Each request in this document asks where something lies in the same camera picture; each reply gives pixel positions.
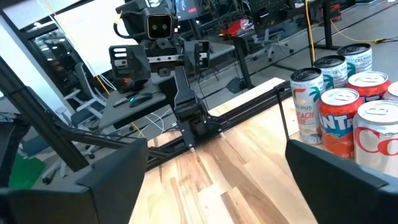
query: can lid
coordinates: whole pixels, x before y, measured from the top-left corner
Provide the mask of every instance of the can lid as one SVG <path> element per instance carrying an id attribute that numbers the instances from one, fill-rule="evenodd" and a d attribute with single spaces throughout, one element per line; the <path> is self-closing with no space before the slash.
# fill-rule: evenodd
<path id="1" fill-rule="evenodd" d="M 356 55 L 362 52 L 365 52 L 371 48 L 370 44 L 359 43 L 359 44 L 350 44 L 344 47 L 340 47 L 337 50 L 338 55 Z"/>
<path id="2" fill-rule="evenodd" d="M 359 98 L 359 93 L 350 88 L 335 88 L 324 92 L 322 102 L 331 106 L 344 106 L 354 103 Z"/>
<path id="3" fill-rule="evenodd" d="M 290 79 L 295 82 L 305 82 L 318 78 L 322 74 L 319 68 L 303 68 L 295 71 Z"/>
<path id="4" fill-rule="evenodd" d="M 391 83 L 388 86 L 388 92 L 394 96 L 398 96 L 398 82 Z"/>
<path id="5" fill-rule="evenodd" d="M 316 60 L 314 66 L 317 68 L 330 68 L 341 65 L 345 60 L 346 58 L 341 55 L 329 55 Z"/>
<path id="6" fill-rule="evenodd" d="M 348 78 L 348 83 L 358 87 L 378 86 L 388 81 L 388 75 L 382 72 L 359 72 Z"/>
<path id="7" fill-rule="evenodd" d="M 375 100 L 362 104 L 358 108 L 358 115 L 366 121 L 375 123 L 398 122 L 398 102 L 392 100 Z"/>

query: wooden tabletop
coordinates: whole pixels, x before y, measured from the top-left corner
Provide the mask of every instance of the wooden tabletop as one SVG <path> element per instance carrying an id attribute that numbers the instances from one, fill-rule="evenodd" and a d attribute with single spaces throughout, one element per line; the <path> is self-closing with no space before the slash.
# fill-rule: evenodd
<path id="1" fill-rule="evenodd" d="M 221 115 L 272 89 L 273 78 L 210 111 Z M 283 102 L 289 134 L 299 128 L 293 100 Z M 165 133 L 159 146 L 180 136 Z M 316 223 L 285 160 L 277 105 L 146 173 L 130 223 Z"/>

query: celsius can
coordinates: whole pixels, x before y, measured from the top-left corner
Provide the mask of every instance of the celsius can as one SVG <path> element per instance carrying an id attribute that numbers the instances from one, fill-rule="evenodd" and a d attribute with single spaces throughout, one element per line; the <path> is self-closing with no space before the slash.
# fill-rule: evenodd
<path id="1" fill-rule="evenodd" d="M 361 72 L 348 79 L 347 88 L 358 91 L 364 102 L 380 100 L 388 89 L 391 81 L 382 72 Z"/>
<path id="2" fill-rule="evenodd" d="M 398 101 L 398 82 L 391 83 L 383 96 L 384 100 Z"/>
<path id="3" fill-rule="evenodd" d="M 344 56 L 326 56 L 316 60 L 314 66 L 322 71 L 325 90 L 341 88 L 347 84 L 347 62 Z"/>
<path id="4" fill-rule="evenodd" d="M 349 88 L 324 92 L 319 103 L 323 147 L 342 158 L 354 157 L 353 118 L 363 104 L 359 93 Z"/>
<path id="5" fill-rule="evenodd" d="M 355 161 L 398 177 L 398 102 L 377 100 L 354 117 Z"/>
<path id="6" fill-rule="evenodd" d="M 319 68 L 298 70 L 290 76 L 290 86 L 301 140 L 307 144 L 322 143 L 318 115 L 318 104 L 325 91 L 322 71 Z"/>
<path id="7" fill-rule="evenodd" d="M 372 70 L 372 48 L 370 44 L 350 44 L 340 47 L 337 54 L 347 60 L 348 78 L 359 72 Z"/>

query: computer screen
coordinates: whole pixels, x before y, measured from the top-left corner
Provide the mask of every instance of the computer screen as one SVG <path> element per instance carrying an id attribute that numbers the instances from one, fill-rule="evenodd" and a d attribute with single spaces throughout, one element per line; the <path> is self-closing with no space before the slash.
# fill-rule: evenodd
<path id="1" fill-rule="evenodd" d="M 171 0 L 167 0 L 167 4 L 171 5 Z M 175 7 L 179 21 L 194 19 L 200 16 L 198 0 L 175 0 Z"/>

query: coca-cola logo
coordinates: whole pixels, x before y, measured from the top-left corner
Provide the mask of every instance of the coca-cola logo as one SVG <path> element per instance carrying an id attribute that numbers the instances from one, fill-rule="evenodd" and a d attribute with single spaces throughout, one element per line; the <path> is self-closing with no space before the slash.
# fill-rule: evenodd
<path id="1" fill-rule="evenodd" d="M 377 146 L 372 147 L 369 144 L 363 144 L 361 138 L 361 133 L 366 132 L 366 140 L 367 141 L 377 141 Z M 381 153 L 385 156 L 396 156 L 398 155 L 398 150 L 395 148 L 392 148 L 393 146 L 390 146 L 390 143 L 393 141 L 398 141 L 398 138 L 387 138 L 384 139 L 382 138 L 382 134 L 378 131 L 375 131 L 371 128 L 366 128 L 366 127 L 357 127 L 355 129 L 355 135 L 354 135 L 355 141 L 357 146 L 362 149 L 365 152 L 368 153 Z"/>

